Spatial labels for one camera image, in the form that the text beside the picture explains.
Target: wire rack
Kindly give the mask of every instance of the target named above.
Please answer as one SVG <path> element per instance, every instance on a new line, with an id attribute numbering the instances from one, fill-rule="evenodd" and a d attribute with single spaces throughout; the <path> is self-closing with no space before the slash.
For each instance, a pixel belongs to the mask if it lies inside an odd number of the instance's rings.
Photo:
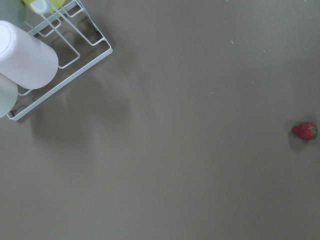
<path id="1" fill-rule="evenodd" d="M 40 17 L 41 22 L 34 25 L 26 21 L 23 28 L 56 51 L 59 69 L 54 79 L 45 87 L 25 89 L 18 86 L 17 102 L 7 114 L 8 118 L 14 121 L 25 116 L 113 52 L 81 0 L 67 1 L 60 8 L 56 8 L 49 0 L 46 1 L 54 11 L 46 15 L 32 13 Z"/>

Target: pink cup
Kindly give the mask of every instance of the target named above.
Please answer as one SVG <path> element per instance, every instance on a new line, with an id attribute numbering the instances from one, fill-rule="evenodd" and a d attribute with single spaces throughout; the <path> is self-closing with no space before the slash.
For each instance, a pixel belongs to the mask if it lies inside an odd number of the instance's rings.
<path id="1" fill-rule="evenodd" d="M 39 89 L 56 75 L 56 52 L 7 21 L 0 21 L 0 73 L 25 89 Z"/>

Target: table surface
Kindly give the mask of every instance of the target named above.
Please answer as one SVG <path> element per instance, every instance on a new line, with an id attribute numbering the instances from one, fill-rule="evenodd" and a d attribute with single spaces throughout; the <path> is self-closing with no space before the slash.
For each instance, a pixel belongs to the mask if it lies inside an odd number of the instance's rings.
<path id="1" fill-rule="evenodd" d="M 114 52 L 1 124 L 4 240 L 318 240 L 316 0 L 82 0 Z"/>

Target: cup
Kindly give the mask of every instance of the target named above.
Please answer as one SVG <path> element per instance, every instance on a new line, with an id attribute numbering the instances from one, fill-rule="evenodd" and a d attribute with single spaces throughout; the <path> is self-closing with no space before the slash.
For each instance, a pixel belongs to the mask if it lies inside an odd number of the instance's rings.
<path id="1" fill-rule="evenodd" d="M 26 5 L 21 0 L 0 0 L 0 20 L 20 27 L 24 24 L 26 15 Z"/>
<path id="2" fill-rule="evenodd" d="M 39 89 L 56 75 L 56 52 L 7 21 L 0 21 L 0 73 L 25 89 Z"/>
<path id="3" fill-rule="evenodd" d="M 51 2 L 57 9 L 65 3 L 66 0 L 23 0 L 24 3 L 37 14 L 48 14 L 54 11 L 54 9 L 49 5 Z"/>
<path id="4" fill-rule="evenodd" d="M 16 104 L 18 86 L 0 73 L 0 118 L 5 116 Z"/>

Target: strawberry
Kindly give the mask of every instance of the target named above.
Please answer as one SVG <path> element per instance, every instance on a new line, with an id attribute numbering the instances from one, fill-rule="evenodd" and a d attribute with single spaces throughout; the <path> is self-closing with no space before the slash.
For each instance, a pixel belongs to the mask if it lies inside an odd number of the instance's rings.
<path id="1" fill-rule="evenodd" d="M 305 121 L 291 129 L 294 135 L 303 140 L 313 140 L 318 135 L 317 126 L 312 121 Z"/>

